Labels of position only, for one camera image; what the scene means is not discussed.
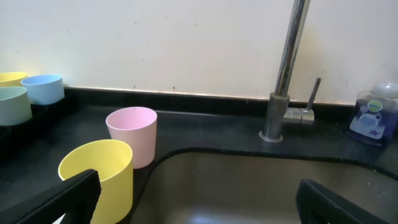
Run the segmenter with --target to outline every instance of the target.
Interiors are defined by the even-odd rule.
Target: transparent plastic bottle
[[[398,84],[380,83],[358,93],[346,134],[367,144],[385,148],[398,122]]]

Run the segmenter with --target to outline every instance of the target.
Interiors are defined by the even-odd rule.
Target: faucet handle
[[[312,90],[310,99],[308,101],[308,105],[306,107],[307,111],[310,111],[311,108],[312,108],[313,101],[314,101],[315,96],[317,95],[317,92],[318,92],[319,84],[321,84],[321,80],[322,80],[322,78],[319,78],[319,77],[315,80],[315,85],[313,86],[313,90]]]

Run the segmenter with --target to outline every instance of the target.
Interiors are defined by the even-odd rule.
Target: stainless steel sink
[[[300,223],[295,194],[312,179],[389,223],[398,182],[348,164],[188,152],[159,164],[132,223]]]

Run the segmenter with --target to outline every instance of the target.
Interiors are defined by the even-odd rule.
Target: chrome faucet
[[[288,108],[290,96],[287,94],[309,5],[310,0],[295,0],[293,4],[275,91],[269,96],[266,123],[259,133],[261,138],[269,142],[280,142],[283,140],[281,135],[283,123],[313,124],[315,120],[311,108],[321,78],[317,78],[315,81],[315,86],[306,108]]]

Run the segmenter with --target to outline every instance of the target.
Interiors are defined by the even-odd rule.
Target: black countertop
[[[57,169],[63,157],[90,141],[109,139],[105,118],[117,109],[84,106],[0,164],[0,211],[61,182]],[[345,124],[322,121],[309,128],[285,126],[284,140],[273,144],[258,135],[263,123],[248,116],[158,111],[155,160],[134,170],[134,204],[153,167],[189,151],[341,162],[398,180],[397,135],[387,149],[378,149],[345,136]]]

